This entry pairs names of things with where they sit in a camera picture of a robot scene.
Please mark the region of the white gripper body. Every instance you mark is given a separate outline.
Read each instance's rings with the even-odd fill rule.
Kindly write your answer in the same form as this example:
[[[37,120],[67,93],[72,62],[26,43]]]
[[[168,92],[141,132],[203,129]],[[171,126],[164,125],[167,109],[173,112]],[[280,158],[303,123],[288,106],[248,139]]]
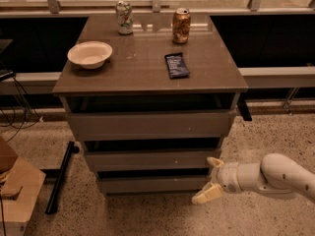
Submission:
[[[237,162],[225,163],[221,165],[217,172],[217,180],[223,190],[229,194],[239,194],[242,192],[238,181]]]

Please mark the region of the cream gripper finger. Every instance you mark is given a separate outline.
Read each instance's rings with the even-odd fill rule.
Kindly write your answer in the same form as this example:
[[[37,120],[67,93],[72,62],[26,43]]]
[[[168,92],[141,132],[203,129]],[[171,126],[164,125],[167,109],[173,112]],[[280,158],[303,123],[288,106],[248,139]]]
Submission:
[[[207,161],[209,162],[209,164],[211,166],[213,166],[214,168],[219,168],[221,166],[224,165],[224,162],[218,158],[215,158],[215,157],[208,157],[207,158]]]
[[[201,205],[219,199],[222,194],[223,188],[220,184],[209,182],[192,198],[192,203],[194,205]]]

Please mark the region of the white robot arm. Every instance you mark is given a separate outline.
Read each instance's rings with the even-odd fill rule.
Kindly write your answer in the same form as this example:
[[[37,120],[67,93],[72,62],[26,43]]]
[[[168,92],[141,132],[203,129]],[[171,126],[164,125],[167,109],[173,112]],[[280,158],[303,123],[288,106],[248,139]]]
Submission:
[[[192,198],[195,205],[224,193],[242,192],[274,199],[293,199],[299,194],[315,203],[315,175],[285,155],[270,153],[256,163],[224,163],[214,157],[207,160],[213,166],[211,181]]]

